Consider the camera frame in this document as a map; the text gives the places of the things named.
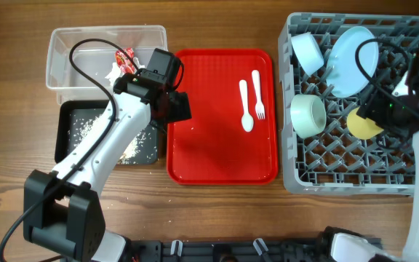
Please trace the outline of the white napkin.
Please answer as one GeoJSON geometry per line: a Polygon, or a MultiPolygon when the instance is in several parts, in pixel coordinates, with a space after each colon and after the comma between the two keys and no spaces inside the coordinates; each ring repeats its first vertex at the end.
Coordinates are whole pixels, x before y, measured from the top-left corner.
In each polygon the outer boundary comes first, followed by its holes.
{"type": "Polygon", "coordinates": [[[131,63],[112,63],[111,72],[105,77],[111,84],[114,85],[115,81],[124,74],[136,74],[137,69],[131,63]]]}

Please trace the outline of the white plastic spoon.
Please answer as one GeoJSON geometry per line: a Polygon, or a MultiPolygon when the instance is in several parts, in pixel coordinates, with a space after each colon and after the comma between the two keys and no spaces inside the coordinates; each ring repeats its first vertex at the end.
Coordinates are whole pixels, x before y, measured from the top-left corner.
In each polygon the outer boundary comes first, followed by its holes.
{"type": "Polygon", "coordinates": [[[242,107],[243,107],[243,115],[242,115],[242,127],[245,132],[251,132],[254,120],[249,113],[248,108],[248,88],[247,88],[247,82],[245,80],[239,81],[239,91],[242,99],[242,107]]]}

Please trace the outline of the yellow plastic cup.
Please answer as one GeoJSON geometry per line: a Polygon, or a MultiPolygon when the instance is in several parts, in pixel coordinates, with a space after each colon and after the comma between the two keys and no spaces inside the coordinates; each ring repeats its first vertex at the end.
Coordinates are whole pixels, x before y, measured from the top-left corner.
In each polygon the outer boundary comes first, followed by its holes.
{"type": "Polygon", "coordinates": [[[355,138],[368,140],[381,134],[384,131],[384,129],[377,126],[373,120],[361,118],[357,114],[358,110],[359,107],[353,109],[348,114],[346,119],[347,128],[355,138]]]}

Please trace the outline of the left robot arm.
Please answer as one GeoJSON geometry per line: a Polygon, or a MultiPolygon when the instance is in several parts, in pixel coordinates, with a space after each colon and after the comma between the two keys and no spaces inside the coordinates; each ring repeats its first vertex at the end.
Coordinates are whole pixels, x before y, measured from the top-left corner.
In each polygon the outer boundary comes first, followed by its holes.
{"type": "Polygon", "coordinates": [[[51,172],[34,170],[24,185],[25,240],[74,261],[129,261],[130,240],[105,229],[100,195],[132,140],[152,121],[191,118],[178,92],[184,65],[155,49],[146,68],[116,80],[109,103],[87,136],[51,172]]]}

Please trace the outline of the mint green bowl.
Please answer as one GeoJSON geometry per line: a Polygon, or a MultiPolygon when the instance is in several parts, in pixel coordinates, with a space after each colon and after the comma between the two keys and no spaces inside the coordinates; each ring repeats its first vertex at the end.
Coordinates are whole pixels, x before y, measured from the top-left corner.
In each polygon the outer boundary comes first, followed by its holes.
{"type": "Polygon", "coordinates": [[[290,115],[293,129],[302,139],[323,132],[327,122],[322,99],[316,95],[295,95],[291,102],[290,115]]]}

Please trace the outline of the white rice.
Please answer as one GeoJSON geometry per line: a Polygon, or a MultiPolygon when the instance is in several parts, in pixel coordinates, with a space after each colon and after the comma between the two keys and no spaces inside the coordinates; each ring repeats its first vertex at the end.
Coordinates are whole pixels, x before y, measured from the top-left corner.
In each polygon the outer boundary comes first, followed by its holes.
{"type": "MultiPolygon", "coordinates": [[[[98,122],[100,117],[81,116],[80,114],[71,115],[68,135],[68,147],[66,154],[69,155],[80,142],[88,135],[92,126],[98,122]]],[[[128,157],[128,164],[150,164],[157,157],[156,129],[146,127],[140,132],[132,142],[126,147],[125,153],[128,157]]]]}

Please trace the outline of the white plastic fork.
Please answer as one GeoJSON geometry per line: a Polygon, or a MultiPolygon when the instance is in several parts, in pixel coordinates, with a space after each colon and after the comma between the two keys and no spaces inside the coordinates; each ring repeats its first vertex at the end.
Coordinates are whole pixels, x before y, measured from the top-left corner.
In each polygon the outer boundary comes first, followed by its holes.
{"type": "Polygon", "coordinates": [[[255,112],[257,114],[257,118],[263,120],[265,119],[265,108],[261,96],[260,72],[258,70],[253,70],[251,74],[256,97],[255,112]]]}

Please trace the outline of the red snack wrapper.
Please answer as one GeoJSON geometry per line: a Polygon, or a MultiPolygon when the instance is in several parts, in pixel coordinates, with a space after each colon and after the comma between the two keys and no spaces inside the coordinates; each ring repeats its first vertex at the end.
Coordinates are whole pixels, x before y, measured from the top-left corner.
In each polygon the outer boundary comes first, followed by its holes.
{"type": "Polygon", "coordinates": [[[127,55],[122,51],[117,50],[115,53],[116,63],[120,71],[123,74],[135,74],[136,68],[133,66],[131,60],[128,58],[133,58],[135,56],[134,50],[131,47],[128,47],[124,50],[127,55]]]}

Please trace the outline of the light blue food bowl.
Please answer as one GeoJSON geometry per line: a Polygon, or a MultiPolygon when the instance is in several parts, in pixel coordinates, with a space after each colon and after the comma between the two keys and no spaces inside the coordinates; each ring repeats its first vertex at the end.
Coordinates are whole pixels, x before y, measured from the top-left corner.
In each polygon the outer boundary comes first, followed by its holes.
{"type": "Polygon", "coordinates": [[[311,76],[324,65],[324,58],[314,36],[302,33],[292,37],[292,48],[304,72],[311,76]]]}

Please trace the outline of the light blue plate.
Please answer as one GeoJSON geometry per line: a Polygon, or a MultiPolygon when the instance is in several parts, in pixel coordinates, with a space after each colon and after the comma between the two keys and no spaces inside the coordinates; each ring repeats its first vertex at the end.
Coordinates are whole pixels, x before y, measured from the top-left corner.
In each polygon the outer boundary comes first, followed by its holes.
{"type": "Polygon", "coordinates": [[[326,78],[332,85],[332,94],[337,98],[348,98],[361,92],[369,83],[356,65],[355,52],[358,46],[374,35],[363,26],[355,26],[343,33],[335,42],[328,57],[327,69],[331,73],[326,78]]]}

